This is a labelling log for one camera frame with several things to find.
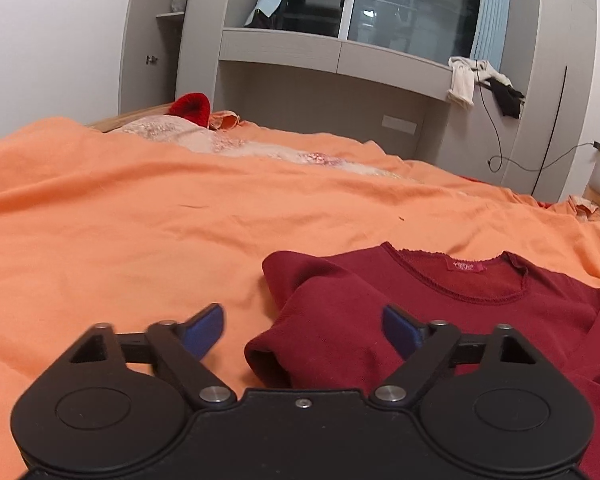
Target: silver screw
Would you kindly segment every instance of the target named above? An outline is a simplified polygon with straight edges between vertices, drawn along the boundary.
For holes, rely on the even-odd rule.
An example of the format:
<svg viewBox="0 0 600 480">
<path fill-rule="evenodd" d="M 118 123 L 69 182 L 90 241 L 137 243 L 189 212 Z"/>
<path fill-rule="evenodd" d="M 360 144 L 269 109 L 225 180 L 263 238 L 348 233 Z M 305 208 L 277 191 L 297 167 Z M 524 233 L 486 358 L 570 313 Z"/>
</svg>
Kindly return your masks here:
<svg viewBox="0 0 600 480">
<path fill-rule="evenodd" d="M 400 386 L 393 386 L 392 384 L 386 384 L 380 386 L 376 390 L 376 397 L 383 402 L 398 402 L 403 400 L 407 396 L 407 392 Z"/>
<path fill-rule="evenodd" d="M 200 399 L 205 402 L 225 402 L 231 397 L 231 390 L 224 386 L 207 386 L 200 390 Z"/>
<path fill-rule="evenodd" d="M 296 406 L 298 408 L 310 408 L 313 403 L 309 399 L 298 399 L 296 400 Z"/>
</svg>

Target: red clothing tag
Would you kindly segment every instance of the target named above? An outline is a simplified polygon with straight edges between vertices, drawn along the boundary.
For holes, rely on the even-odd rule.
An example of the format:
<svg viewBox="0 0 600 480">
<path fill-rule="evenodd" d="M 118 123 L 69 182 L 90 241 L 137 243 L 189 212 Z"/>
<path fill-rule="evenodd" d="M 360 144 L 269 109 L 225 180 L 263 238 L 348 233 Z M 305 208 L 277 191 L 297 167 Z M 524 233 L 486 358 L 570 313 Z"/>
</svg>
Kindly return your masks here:
<svg viewBox="0 0 600 480">
<path fill-rule="evenodd" d="M 460 270 L 462 272 L 483 272 L 486 267 L 481 262 L 463 262 L 462 260 L 446 260 L 446 268 L 449 270 Z"/>
</svg>

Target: red sweatshirt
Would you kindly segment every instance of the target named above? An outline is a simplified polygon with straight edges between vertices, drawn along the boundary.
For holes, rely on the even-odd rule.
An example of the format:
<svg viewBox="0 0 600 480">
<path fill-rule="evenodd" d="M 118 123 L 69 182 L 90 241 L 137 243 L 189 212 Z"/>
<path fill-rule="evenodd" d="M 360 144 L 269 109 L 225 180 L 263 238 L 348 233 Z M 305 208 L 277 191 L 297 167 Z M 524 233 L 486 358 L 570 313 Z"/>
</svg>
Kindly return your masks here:
<svg viewBox="0 0 600 480">
<path fill-rule="evenodd" d="M 600 480 L 600 289 L 511 253 L 464 262 L 388 243 L 328 258 L 280 251 L 262 269 L 280 315 L 245 354 L 267 386 L 372 391 L 402 364 L 382 335 L 390 303 L 465 333 L 508 323 L 591 403 L 596 429 L 581 467 Z"/>
</svg>

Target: black cloth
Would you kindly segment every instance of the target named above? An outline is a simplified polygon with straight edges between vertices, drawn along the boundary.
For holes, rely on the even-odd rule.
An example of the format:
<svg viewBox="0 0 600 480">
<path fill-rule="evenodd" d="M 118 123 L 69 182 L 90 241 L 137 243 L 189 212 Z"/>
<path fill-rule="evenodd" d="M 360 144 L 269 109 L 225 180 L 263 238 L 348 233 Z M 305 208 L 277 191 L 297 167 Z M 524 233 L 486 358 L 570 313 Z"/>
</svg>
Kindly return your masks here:
<svg viewBox="0 0 600 480">
<path fill-rule="evenodd" d="M 518 92 L 513 86 L 503 85 L 494 77 L 487 79 L 487 82 L 491 85 L 491 92 L 498 103 L 500 112 L 504 116 L 520 118 L 520 99 L 524 99 L 525 96 L 522 92 Z"/>
</svg>

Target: orange bed sheet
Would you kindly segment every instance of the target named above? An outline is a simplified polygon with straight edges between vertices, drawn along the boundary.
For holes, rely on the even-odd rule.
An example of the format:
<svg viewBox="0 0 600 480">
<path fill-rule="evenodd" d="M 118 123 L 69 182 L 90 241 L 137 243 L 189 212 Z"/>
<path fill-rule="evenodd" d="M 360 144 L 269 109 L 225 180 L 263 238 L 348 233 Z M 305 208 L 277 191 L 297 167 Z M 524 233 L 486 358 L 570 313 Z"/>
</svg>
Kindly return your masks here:
<svg viewBox="0 0 600 480">
<path fill-rule="evenodd" d="M 238 392 L 257 385 L 242 350 L 276 313 L 260 269 L 273 251 L 335 254 L 385 240 L 468 260 L 506 250 L 600 287 L 600 222 L 580 223 L 568 205 L 545 210 L 370 143 L 250 123 L 228 134 L 410 178 L 195 154 L 65 119 L 1 140 L 0 480 L 24 470 L 13 403 L 95 322 L 140 331 L 217 301 L 226 333 L 205 363 Z"/>
</svg>

